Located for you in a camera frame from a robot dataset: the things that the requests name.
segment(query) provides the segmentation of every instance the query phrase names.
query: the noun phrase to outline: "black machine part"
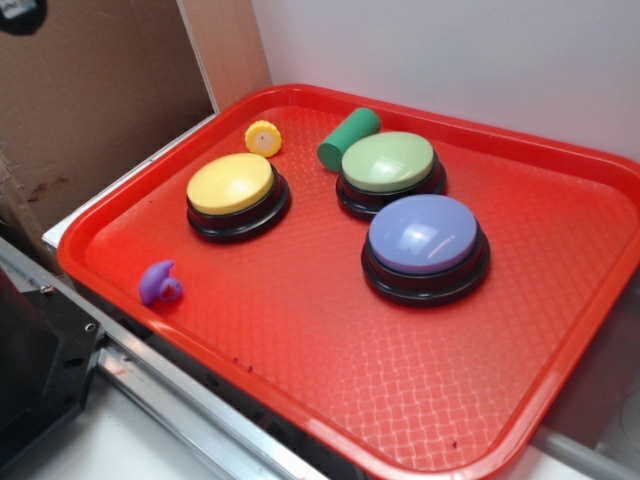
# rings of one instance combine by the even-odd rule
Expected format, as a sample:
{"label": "black machine part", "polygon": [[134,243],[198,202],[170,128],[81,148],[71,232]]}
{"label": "black machine part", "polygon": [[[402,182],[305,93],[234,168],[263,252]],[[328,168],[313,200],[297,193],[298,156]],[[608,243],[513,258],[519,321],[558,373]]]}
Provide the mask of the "black machine part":
{"label": "black machine part", "polygon": [[0,474],[84,408],[100,325],[54,289],[20,293],[0,268]]}

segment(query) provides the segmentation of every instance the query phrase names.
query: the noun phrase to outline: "tray rim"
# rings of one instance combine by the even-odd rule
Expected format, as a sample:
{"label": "tray rim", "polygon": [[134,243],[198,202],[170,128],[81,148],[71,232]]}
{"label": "tray rim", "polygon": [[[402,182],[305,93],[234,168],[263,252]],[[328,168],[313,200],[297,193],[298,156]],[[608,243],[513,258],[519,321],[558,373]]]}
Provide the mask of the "tray rim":
{"label": "tray rim", "polygon": [[[305,104],[313,104],[318,98],[332,100],[334,102],[332,107],[337,106],[337,109],[332,108],[331,112],[345,116],[358,106],[364,105],[372,108],[379,114],[385,128],[390,130],[406,129],[404,125],[419,120],[421,123],[427,123],[429,128],[435,129],[442,135],[442,137],[438,137],[440,141],[447,142],[455,135],[456,142],[449,141],[447,143],[464,146],[481,139],[484,149],[476,151],[608,185],[623,193],[633,203],[637,215],[640,212],[640,188],[634,188],[634,186],[640,187],[640,164],[624,157],[321,87],[289,84],[267,88],[245,97],[195,130],[182,143],[165,151],[145,169],[142,175],[129,179],[81,214],[61,239],[58,248],[59,263],[63,270],[77,281],[103,296],[115,306],[122,308],[123,311],[174,343],[178,348],[188,350],[196,360],[208,368],[214,369],[212,365],[215,365],[216,373],[231,381],[251,397],[268,398],[269,408],[283,415],[330,448],[341,452],[363,470],[376,477],[444,480],[481,478],[494,474],[504,468],[526,447],[544,413],[562,389],[584,350],[637,269],[638,263],[640,263],[640,227],[638,223],[636,223],[635,233],[618,256],[617,261],[606,273],[600,288],[594,292],[591,301],[583,309],[580,318],[586,318],[586,320],[574,322],[568,329],[558,348],[549,357],[546,366],[531,384],[529,392],[525,394],[518,408],[512,411],[509,421],[488,450],[477,457],[475,461],[443,471],[408,469],[381,453],[363,446],[348,432],[343,431],[339,426],[332,425],[330,420],[324,419],[328,421],[323,423],[317,420],[320,415],[313,418],[312,412],[300,404],[298,400],[288,396],[287,392],[261,377],[241,375],[232,362],[228,361],[228,358],[205,348],[188,332],[167,326],[166,322],[157,314],[142,304],[134,304],[128,295],[119,289],[114,289],[112,284],[87,269],[83,263],[84,255],[79,247],[88,245],[95,234],[101,230],[99,224],[108,225],[126,211],[126,208],[122,209],[122,207],[128,201],[146,195],[149,192],[149,183],[151,183],[150,181],[145,182],[145,179],[150,177],[148,173],[154,169],[170,168],[171,162],[167,159],[170,159],[180,149],[195,142],[208,130],[213,129],[217,135],[223,137],[234,130],[238,122],[248,116],[257,115],[269,108],[282,106],[307,106],[307,108],[311,108]],[[516,152],[518,147],[523,148],[527,154],[519,156],[518,159],[508,155],[509,152]],[[584,167],[583,162],[585,161],[591,162],[592,169],[586,172],[588,175],[585,175],[584,168],[580,168]],[[115,200],[120,208],[112,208]],[[107,223],[104,223],[104,216],[100,217],[99,215],[101,213],[104,215],[105,211],[109,212]],[[274,395],[274,389],[277,389],[279,395]]]}

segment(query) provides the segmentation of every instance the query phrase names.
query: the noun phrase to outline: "white wall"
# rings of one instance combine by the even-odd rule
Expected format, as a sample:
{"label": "white wall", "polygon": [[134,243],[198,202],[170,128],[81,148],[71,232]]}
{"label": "white wall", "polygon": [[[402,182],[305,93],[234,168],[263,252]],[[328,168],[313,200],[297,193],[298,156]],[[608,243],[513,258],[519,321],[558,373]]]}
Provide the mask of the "white wall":
{"label": "white wall", "polygon": [[253,6],[276,85],[320,85],[640,161],[640,2]]}

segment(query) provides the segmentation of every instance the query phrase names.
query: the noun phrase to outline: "yellow button cap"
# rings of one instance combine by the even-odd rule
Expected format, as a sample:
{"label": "yellow button cap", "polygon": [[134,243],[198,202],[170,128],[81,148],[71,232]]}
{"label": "yellow button cap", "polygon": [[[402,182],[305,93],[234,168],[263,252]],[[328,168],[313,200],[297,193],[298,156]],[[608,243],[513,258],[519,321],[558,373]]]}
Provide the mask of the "yellow button cap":
{"label": "yellow button cap", "polygon": [[228,215],[256,204],[271,189],[269,161],[253,153],[236,153],[208,163],[191,177],[187,197],[207,215]]}

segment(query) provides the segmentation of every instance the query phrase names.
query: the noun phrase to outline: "white surface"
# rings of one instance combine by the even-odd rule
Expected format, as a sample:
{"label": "white surface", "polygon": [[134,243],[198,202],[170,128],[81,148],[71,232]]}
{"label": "white surface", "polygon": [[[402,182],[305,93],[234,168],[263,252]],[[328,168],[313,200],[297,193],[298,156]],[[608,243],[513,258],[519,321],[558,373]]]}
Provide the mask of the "white surface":
{"label": "white surface", "polygon": [[216,477],[159,423],[96,375],[86,410],[37,445],[5,480],[205,478]]}
{"label": "white surface", "polygon": [[640,2],[253,6],[274,84],[319,85],[640,161]]}
{"label": "white surface", "polygon": [[528,446],[516,461],[492,480],[590,480],[562,462]]}

